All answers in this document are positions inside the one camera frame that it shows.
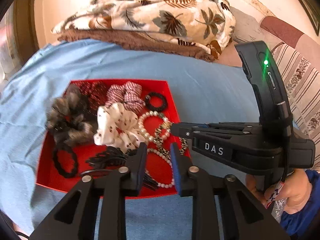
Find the person right hand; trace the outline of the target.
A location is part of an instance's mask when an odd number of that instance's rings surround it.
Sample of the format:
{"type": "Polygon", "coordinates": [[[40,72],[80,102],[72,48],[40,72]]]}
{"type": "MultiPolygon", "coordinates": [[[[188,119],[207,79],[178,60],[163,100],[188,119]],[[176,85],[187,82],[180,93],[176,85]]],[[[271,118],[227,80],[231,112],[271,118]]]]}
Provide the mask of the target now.
{"type": "MultiPolygon", "coordinates": [[[[271,186],[265,193],[261,193],[257,190],[256,179],[252,175],[247,174],[245,181],[249,191],[266,206],[267,200],[270,198],[275,186],[271,186]]],[[[310,198],[311,191],[312,184],[306,172],[301,169],[295,169],[293,174],[286,178],[285,184],[275,200],[287,199],[284,211],[292,215],[303,209],[310,198]]]]}

